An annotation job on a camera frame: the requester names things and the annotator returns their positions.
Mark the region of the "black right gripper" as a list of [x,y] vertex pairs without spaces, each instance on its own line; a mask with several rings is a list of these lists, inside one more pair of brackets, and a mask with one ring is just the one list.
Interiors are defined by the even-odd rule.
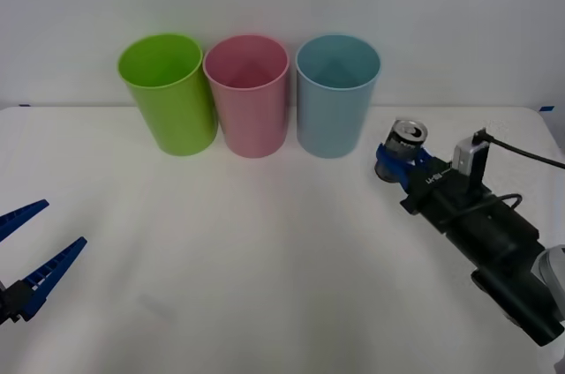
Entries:
[[512,271],[530,265],[541,252],[539,231],[506,204],[520,199],[519,194],[496,196],[420,145],[402,157],[379,144],[375,173],[387,183],[398,183],[407,193],[404,209],[422,215],[476,267]]

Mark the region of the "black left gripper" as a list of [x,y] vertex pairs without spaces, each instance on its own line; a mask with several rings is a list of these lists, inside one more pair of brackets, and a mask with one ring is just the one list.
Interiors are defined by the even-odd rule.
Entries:
[[[1,215],[0,241],[2,242],[48,206],[49,202],[42,199]],[[86,238],[80,237],[23,280],[17,280],[7,288],[7,301],[6,287],[0,283],[0,324],[7,319],[13,322],[18,322],[21,318],[25,321],[32,319],[86,245]]]

